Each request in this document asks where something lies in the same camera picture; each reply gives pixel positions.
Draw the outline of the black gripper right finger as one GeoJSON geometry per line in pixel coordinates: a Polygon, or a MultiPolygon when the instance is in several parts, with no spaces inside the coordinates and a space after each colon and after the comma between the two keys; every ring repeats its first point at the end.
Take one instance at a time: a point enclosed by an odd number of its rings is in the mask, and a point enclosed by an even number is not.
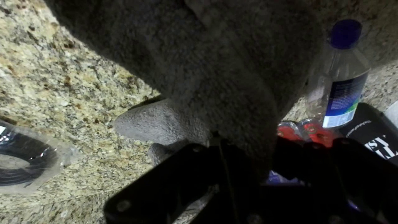
{"type": "Polygon", "coordinates": [[[246,208],[265,224],[398,224],[398,168],[348,139],[238,150],[246,208]]]}

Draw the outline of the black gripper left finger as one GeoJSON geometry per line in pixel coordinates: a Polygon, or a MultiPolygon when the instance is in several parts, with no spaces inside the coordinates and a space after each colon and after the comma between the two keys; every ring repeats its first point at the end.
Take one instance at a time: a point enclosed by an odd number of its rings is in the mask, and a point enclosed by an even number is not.
{"type": "Polygon", "coordinates": [[[190,224],[228,222],[232,208],[222,183],[219,150],[190,145],[111,197],[104,207],[106,224],[173,224],[216,187],[190,224]]]}

